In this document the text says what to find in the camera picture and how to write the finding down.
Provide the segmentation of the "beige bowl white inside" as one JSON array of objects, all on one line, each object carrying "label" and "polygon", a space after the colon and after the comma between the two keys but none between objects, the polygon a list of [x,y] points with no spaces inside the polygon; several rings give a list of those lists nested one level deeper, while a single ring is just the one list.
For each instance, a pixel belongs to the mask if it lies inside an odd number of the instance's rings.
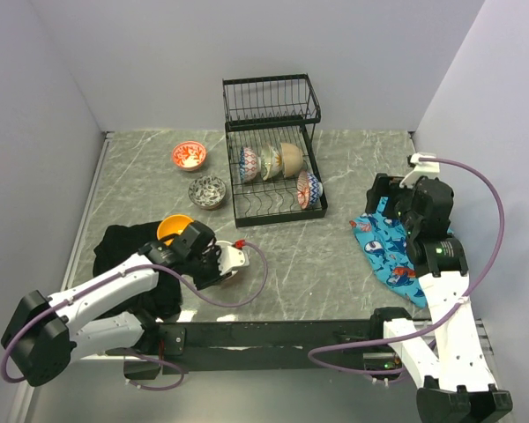
[{"label": "beige bowl white inside", "polygon": [[281,143],[280,154],[282,158],[282,174],[289,178],[298,174],[303,166],[302,149],[294,144]]}]

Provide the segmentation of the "grey leaf pattern bowl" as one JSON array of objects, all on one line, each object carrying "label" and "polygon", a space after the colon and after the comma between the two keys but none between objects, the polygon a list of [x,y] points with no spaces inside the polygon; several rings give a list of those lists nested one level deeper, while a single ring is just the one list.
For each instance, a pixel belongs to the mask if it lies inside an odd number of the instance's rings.
[{"label": "grey leaf pattern bowl", "polygon": [[217,176],[204,175],[195,179],[188,188],[190,201],[203,210],[219,208],[227,194],[227,187]]}]

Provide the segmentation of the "orange bowl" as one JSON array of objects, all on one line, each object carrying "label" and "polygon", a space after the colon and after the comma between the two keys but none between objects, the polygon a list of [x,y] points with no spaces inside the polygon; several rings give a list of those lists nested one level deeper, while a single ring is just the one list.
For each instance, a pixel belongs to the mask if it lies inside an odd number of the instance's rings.
[{"label": "orange bowl", "polygon": [[169,245],[173,238],[180,235],[186,226],[193,221],[193,218],[184,214],[174,214],[168,216],[164,218],[157,227],[157,239]]}]

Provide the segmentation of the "red floral bowl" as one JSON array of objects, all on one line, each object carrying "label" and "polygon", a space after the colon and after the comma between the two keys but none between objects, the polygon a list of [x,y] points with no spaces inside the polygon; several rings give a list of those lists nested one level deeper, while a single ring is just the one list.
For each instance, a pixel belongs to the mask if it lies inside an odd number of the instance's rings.
[{"label": "red floral bowl", "polygon": [[189,140],[180,143],[173,149],[171,160],[179,169],[192,172],[202,167],[206,155],[207,150],[202,144]]}]

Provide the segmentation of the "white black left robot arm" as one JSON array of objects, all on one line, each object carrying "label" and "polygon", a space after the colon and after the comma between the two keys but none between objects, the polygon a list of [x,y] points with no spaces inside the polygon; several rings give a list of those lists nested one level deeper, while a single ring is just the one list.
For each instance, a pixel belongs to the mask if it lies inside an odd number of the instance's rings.
[{"label": "white black left robot arm", "polygon": [[114,349],[152,352],[158,320],[176,315],[181,287],[195,294],[221,283],[247,261],[198,221],[141,241],[124,253],[113,241],[97,248],[91,280],[61,292],[22,297],[1,338],[0,372],[9,383],[39,387],[69,365]]}]

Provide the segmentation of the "blue triangle pattern bowl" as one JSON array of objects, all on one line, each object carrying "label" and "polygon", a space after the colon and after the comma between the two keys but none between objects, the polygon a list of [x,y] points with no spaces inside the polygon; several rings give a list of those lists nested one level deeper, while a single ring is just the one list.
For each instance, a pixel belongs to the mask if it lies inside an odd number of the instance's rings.
[{"label": "blue triangle pattern bowl", "polygon": [[253,149],[243,146],[240,150],[239,174],[242,183],[253,181],[260,172],[260,157]]}]

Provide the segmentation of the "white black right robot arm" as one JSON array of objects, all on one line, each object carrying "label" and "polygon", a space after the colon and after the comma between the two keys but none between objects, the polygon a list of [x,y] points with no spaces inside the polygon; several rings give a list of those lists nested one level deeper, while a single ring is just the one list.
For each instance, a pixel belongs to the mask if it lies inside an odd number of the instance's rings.
[{"label": "white black right robot arm", "polygon": [[417,387],[423,422],[498,422],[513,409],[510,392],[498,388],[484,352],[468,295],[469,270],[461,242],[450,231],[454,193],[436,178],[378,174],[367,192],[367,213],[387,200],[383,215],[406,230],[406,253],[413,264],[433,322],[436,347],[415,335],[412,320],[378,309],[383,321],[369,328],[370,344],[391,348]]}]

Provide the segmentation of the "red pattern blue zigzag bowl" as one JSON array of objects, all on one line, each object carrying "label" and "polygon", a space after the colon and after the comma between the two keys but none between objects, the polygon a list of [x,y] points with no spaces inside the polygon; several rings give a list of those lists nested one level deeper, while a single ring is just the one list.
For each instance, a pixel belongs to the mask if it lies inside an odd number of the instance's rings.
[{"label": "red pattern blue zigzag bowl", "polygon": [[297,200],[302,210],[314,206],[323,195],[323,184],[311,172],[302,170],[297,179]]}]

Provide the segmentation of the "cream floral seahorse bowl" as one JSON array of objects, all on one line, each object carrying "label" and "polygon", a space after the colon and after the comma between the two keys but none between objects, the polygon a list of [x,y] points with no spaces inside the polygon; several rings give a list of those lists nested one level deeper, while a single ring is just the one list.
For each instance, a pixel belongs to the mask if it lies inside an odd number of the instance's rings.
[{"label": "cream floral seahorse bowl", "polygon": [[264,181],[276,177],[282,170],[283,162],[280,152],[266,144],[260,155],[261,177]]}]

